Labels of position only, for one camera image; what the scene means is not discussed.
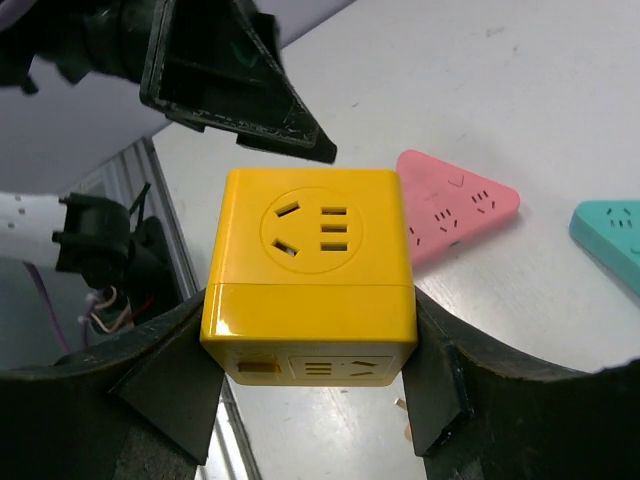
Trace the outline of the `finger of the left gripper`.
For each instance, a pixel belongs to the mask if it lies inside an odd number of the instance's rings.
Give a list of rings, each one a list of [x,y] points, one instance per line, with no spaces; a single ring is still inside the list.
[[[321,163],[336,146],[285,72],[276,18],[252,1],[159,1],[140,83],[146,106],[238,145]]]

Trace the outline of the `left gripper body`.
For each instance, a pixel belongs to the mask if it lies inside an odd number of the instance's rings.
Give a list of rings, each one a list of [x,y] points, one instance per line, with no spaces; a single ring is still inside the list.
[[[34,95],[38,58],[71,85],[90,73],[141,81],[154,1],[3,1],[1,86]]]

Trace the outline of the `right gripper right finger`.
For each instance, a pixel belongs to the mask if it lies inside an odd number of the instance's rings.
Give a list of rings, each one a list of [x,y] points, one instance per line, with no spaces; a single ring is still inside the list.
[[[587,373],[506,345],[416,293],[402,370],[430,479],[636,479],[639,363]]]

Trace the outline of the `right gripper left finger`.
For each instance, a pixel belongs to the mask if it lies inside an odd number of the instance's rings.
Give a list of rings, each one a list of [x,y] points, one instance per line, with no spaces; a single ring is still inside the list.
[[[2,478],[193,478],[224,380],[199,340],[204,297],[51,366],[2,371]]]

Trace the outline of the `yellow cube power socket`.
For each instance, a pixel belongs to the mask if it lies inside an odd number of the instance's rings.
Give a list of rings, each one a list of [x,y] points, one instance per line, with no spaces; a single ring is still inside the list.
[[[241,385],[391,384],[417,344],[398,175],[232,171],[200,342]]]

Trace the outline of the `pink triangular power strip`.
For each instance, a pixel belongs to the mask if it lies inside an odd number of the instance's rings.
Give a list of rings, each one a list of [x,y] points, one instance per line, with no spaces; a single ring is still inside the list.
[[[502,226],[520,207],[516,190],[416,150],[399,156],[396,171],[415,268]]]

